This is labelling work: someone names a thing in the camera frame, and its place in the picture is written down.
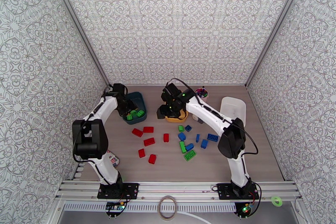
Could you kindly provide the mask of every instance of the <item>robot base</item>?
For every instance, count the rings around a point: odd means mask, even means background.
[[[117,182],[111,185],[100,184],[98,199],[136,199],[138,196],[139,183],[123,183],[120,173]]]
[[[253,183],[249,184],[246,188],[239,188],[233,183],[218,183],[217,191],[219,200],[257,200],[259,199],[259,194],[257,191],[257,186]]]

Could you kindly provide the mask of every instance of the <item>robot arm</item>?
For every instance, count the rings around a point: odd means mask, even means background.
[[[251,179],[243,156],[246,141],[243,122],[238,118],[232,120],[224,116],[199,99],[191,89],[182,92],[173,83],[166,85],[161,98],[165,104],[157,111],[159,119],[165,116],[178,118],[181,110],[188,111],[202,119],[219,135],[218,149],[228,159],[235,194],[239,197],[249,193]]]
[[[105,122],[115,109],[126,116],[136,105],[125,96],[125,86],[113,84],[104,92],[98,105],[84,119],[72,124],[73,154],[79,155],[94,168],[101,184],[115,184],[120,174],[115,170],[118,159],[108,150]]]

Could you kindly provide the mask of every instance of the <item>black mounting plate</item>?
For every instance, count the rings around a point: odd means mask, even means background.
[[[139,183],[123,183],[123,190],[118,189],[115,184],[100,184],[98,199],[136,199],[138,196]]]
[[[217,191],[219,200],[249,200],[253,201],[253,196],[248,193],[246,195],[243,195],[242,198],[239,198],[236,196],[236,194],[233,191],[233,187],[231,183],[218,183],[217,185]],[[251,188],[249,192],[251,192],[255,200],[259,199],[259,194],[257,191],[257,186],[255,184],[251,184]]]

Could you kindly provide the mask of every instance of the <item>green tape roll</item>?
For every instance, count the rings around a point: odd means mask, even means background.
[[[273,196],[273,197],[270,198],[270,200],[272,201],[272,204],[273,204],[274,206],[276,206],[276,207],[280,207],[280,206],[282,206],[282,200],[281,200],[280,197],[275,197],[275,196]]]

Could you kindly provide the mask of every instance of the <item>blue block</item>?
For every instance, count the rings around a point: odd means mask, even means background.
[[[184,133],[179,133],[178,134],[178,138],[183,142],[186,140],[186,136],[184,135]]]
[[[190,125],[187,125],[185,128],[184,128],[187,132],[190,132],[192,127]]]
[[[210,141],[217,142],[218,141],[218,136],[214,135],[214,134],[208,134],[207,139],[210,140]]]
[[[186,150],[189,151],[189,150],[192,150],[194,148],[194,144],[190,143],[186,146]]]
[[[208,142],[207,140],[203,140],[201,144],[201,148],[205,149],[207,147],[207,142]]]

